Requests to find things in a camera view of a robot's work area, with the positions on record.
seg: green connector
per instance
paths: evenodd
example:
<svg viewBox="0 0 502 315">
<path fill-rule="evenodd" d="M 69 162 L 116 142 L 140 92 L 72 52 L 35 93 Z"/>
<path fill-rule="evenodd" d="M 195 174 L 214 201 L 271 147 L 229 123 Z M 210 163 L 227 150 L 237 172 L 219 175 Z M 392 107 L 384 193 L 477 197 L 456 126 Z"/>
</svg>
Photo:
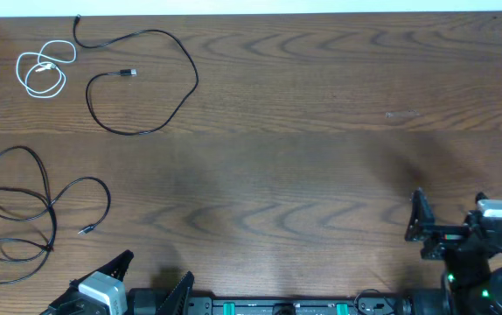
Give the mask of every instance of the green connector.
<svg viewBox="0 0 502 315">
<path fill-rule="evenodd" d="M 235 303 L 224 303 L 224 315 L 235 315 Z"/>
<path fill-rule="evenodd" d="M 337 315 L 348 315 L 348 304 L 337 304 Z"/>
</svg>

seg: usb connector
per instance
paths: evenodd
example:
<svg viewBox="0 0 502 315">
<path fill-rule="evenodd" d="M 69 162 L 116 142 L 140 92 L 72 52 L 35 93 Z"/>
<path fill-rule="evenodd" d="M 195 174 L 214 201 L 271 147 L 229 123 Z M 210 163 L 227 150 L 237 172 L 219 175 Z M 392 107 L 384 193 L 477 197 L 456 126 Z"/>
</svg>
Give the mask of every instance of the usb connector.
<svg viewBox="0 0 502 315">
<path fill-rule="evenodd" d="M 119 71 L 119 74 L 121 76 L 127 76 L 127 75 L 136 76 L 136 69 L 123 69 Z"/>
<path fill-rule="evenodd" d="M 94 224 L 90 224 L 88 226 L 85 226 L 82 230 L 80 230 L 80 232 L 78 232 L 79 235 L 85 235 L 85 234 L 88 234 L 90 232 L 92 232 L 95 228 L 95 225 Z"/>
<path fill-rule="evenodd" d="M 35 69 L 35 72 L 41 72 L 41 71 L 45 71 L 45 70 L 51 70 L 51 69 L 54 69 L 56 67 L 57 67 L 57 65 L 53 64 L 52 62 L 50 62 L 48 64 L 45 64 L 45 65 L 40 66 L 39 68 Z"/>
</svg>

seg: white wall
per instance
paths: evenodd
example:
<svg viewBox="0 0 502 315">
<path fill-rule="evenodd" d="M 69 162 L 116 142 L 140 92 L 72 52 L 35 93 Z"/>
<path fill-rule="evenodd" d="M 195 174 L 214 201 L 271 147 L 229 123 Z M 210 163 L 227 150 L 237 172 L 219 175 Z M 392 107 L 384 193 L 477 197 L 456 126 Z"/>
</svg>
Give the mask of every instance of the white wall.
<svg viewBox="0 0 502 315">
<path fill-rule="evenodd" d="M 502 11 L 502 0 L 0 0 L 0 17 Z"/>
</svg>

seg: wood grain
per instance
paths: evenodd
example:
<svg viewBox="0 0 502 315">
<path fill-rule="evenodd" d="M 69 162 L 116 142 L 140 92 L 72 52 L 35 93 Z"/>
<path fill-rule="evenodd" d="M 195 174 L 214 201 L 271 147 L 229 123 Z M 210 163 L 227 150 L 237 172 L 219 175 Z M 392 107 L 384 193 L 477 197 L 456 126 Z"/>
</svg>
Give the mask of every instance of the wood grain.
<svg viewBox="0 0 502 315">
<path fill-rule="evenodd" d="M 101 72 L 138 68 L 94 86 L 98 115 L 124 130 L 163 122 L 191 88 L 185 56 L 150 34 L 80 49 L 63 66 L 75 84 L 32 100 L 12 74 L 16 56 L 72 40 L 72 22 L 0 19 L 0 133 L 105 132 L 83 96 Z M 202 79 L 165 133 L 502 130 L 502 14 L 85 17 L 79 36 L 98 43 L 148 27 L 179 36 Z M 386 118 L 410 109 L 421 115 Z"/>
<path fill-rule="evenodd" d="M 0 287 L 0 314 L 41 312 L 70 279 L 124 249 L 136 256 L 128 288 L 171 287 L 187 270 L 197 290 L 218 296 L 435 286 L 443 265 L 403 241 L 409 194 L 423 187 L 444 224 L 460 223 L 478 191 L 502 199 L 502 13 L 85 17 L 87 42 L 159 27 L 197 63 L 197 92 L 163 131 L 137 137 L 95 124 L 87 80 L 136 68 L 135 78 L 98 81 L 94 106 L 116 128 L 144 129 L 191 87 L 190 65 L 167 38 L 143 36 L 80 49 L 62 67 L 62 94 L 29 98 L 15 58 L 70 39 L 71 27 L 71 18 L 0 18 L 0 151 L 32 147 L 53 195 L 78 177 L 101 178 L 112 207 L 80 236 L 105 195 L 89 183 L 67 192 L 55 206 L 55 252 L 36 276 Z M 420 115 L 386 118 L 408 110 Z M 0 161 L 0 185 L 42 188 L 22 153 Z M 25 197 L 0 201 L 19 215 L 40 209 Z M 40 242 L 49 224 L 2 220 L 0 237 Z M 36 263 L 0 264 L 0 279 Z"/>
</svg>

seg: white cable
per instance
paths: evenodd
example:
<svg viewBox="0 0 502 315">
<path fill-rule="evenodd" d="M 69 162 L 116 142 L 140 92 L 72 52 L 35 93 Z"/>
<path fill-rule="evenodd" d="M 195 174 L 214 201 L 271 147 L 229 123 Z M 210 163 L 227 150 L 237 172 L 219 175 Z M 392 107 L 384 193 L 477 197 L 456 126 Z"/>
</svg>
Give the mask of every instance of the white cable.
<svg viewBox="0 0 502 315">
<path fill-rule="evenodd" d="M 43 51 L 45 50 L 45 48 L 48 45 L 50 45 L 52 43 L 66 43 L 66 44 L 69 44 L 73 48 L 73 51 L 74 51 L 73 58 L 71 60 L 61 60 L 61 59 L 56 59 L 56 58 L 44 55 Z M 20 77 L 19 65 L 20 65 L 20 60 L 22 59 L 22 57 L 24 57 L 26 55 L 38 56 L 38 63 L 35 66 L 31 67 L 30 71 L 28 71 L 27 74 L 25 75 L 25 79 L 22 80 L 22 78 Z M 60 93 L 60 91 L 62 90 L 62 88 L 65 86 L 65 84 L 66 84 L 66 75 L 59 69 L 59 67 L 57 65 L 55 65 L 51 61 L 41 61 L 41 57 L 49 59 L 49 60 L 52 60 L 52 61 L 55 61 L 55 62 L 60 62 L 60 63 L 72 63 L 72 62 L 74 62 L 76 60 L 76 47 L 74 47 L 73 43 L 71 43 L 69 41 L 66 41 L 66 40 L 51 40 L 51 41 L 46 42 L 43 45 L 43 47 L 41 47 L 41 50 L 39 52 L 24 52 L 21 55 L 19 55 L 19 57 L 17 57 L 17 60 L 16 60 L 16 76 L 17 76 L 17 80 L 25 87 L 25 91 L 27 92 L 27 94 L 29 94 L 31 97 L 35 97 L 35 98 L 52 98 L 52 97 L 56 96 L 58 93 Z M 55 70 L 57 70 L 59 72 L 59 80 L 52 87 L 49 87 L 45 91 L 36 91 L 36 90 L 34 90 L 33 88 L 31 88 L 31 87 L 29 87 L 27 85 L 27 81 L 30 78 L 31 71 L 35 70 L 35 72 L 42 72 L 42 71 L 45 71 L 45 70 L 52 70 L 52 69 L 55 69 Z M 47 93 L 53 91 L 59 85 L 60 85 L 60 87 L 57 90 L 57 92 L 55 92 L 54 94 L 51 94 L 51 95 L 44 95 L 44 94 L 47 94 Z"/>
</svg>

